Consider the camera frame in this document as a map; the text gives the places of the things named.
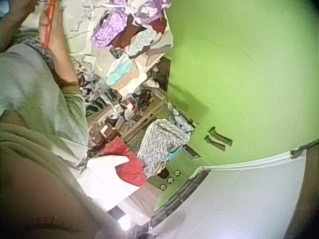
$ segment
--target clutter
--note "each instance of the clutter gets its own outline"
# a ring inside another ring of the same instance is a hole
[[[146,30],[140,31],[133,36],[130,45],[126,48],[126,52],[129,56],[135,56],[143,50],[145,46],[149,46],[157,35],[156,31],[148,26]]]
[[[114,8],[103,21],[103,24],[92,35],[91,41],[99,48],[107,47],[111,41],[126,27],[128,16],[124,8]]]
[[[168,103],[167,110],[169,122],[183,130],[188,135],[192,135],[194,133],[194,127],[177,111],[177,109],[172,106],[171,103]]]
[[[144,173],[147,177],[154,174],[155,169],[169,161],[169,152],[189,141],[189,135],[165,119],[157,119],[146,130],[138,158],[146,165]]]

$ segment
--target fabric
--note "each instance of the fabric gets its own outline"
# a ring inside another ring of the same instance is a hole
[[[88,144],[78,87],[60,89],[41,56],[24,44],[8,49],[0,61],[0,115],[5,110],[17,112],[28,129],[51,141],[54,154],[78,165],[86,156]]]
[[[109,72],[107,73],[106,84],[111,86],[117,83],[124,75],[130,72],[132,67],[132,60],[129,59],[127,54],[123,54],[112,64]]]
[[[192,135],[195,132],[194,127],[177,111],[177,109],[172,106],[171,103],[168,103],[167,110],[169,122],[183,130],[188,135]]]
[[[148,24],[163,16],[162,9],[169,8],[170,0],[146,0],[141,5],[140,1],[129,1],[130,8],[135,13],[135,21],[138,24]]]
[[[144,29],[144,28],[141,26],[133,25],[133,17],[128,16],[127,26],[122,31],[122,33],[116,39],[114,39],[114,41],[112,42],[112,45],[114,47],[121,47],[122,49],[124,49],[125,47],[127,47],[130,44],[132,37],[138,31],[140,31],[142,29]]]
[[[157,119],[146,130],[138,158],[146,165],[144,173],[151,177],[159,165],[169,161],[169,152],[189,141],[189,135],[165,119]]]
[[[90,159],[86,169],[77,177],[86,195],[105,211],[115,207],[139,188],[119,178],[113,159],[116,157],[109,155]]]
[[[127,15],[124,13],[124,8],[114,8],[98,30],[93,33],[92,43],[99,48],[109,46],[111,41],[124,30],[126,24]]]
[[[140,31],[131,40],[130,45],[126,48],[126,53],[129,56],[135,56],[143,50],[145,46],[149,46],[157,35],[151,27],[148,27],[144,31]]]
[[[144,163],[141,162],[129,148],[120,140],[115,138],[104,148],[105,155],[123,155],[129,159],[129,162],[116,166],[116,173],[123,181],[135,186],[142,186],[147,177],[144,175]]]
[[[42,48],[42,43],[37,30],[25,30],[16,34],[11,42],[12,45],[24,44],[35,50],[44,60],[51,72],[53,72],[53,58],[49,51]]]
[[[115,59],[119,59],[123,55],[124,50],[121,48],[112,47],[110,48],[110,53],[112,54],[112,56],[114,56]]]
[[[44,135],[25,127],[0,123],[0,148],[10,152],[13,159],[17,154],[23,155],[58,177],[79,198],[91,215],[102,224],[102,229],[95,239],[105,238],[99,236],[110,234],[113,239],[126,238],[116,222],[85,195],[74,174],[71,173],[69,164],[52,153],[51,142]]]
[[[153,30],[156,31],[157,33],[164,34],[166,26],[167,26],[167,21],[164,17],[158,18],[155,21],[152,21],[150,25],[152,26]]]

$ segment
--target white cloth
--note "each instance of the white cloth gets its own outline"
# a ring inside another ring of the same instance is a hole
[[[77,177],[85,194],[105,211],[112,209],[139,189],[118,177],[115,166],[125,161],[129,161],[127,157],[115,155],[93,158]]]

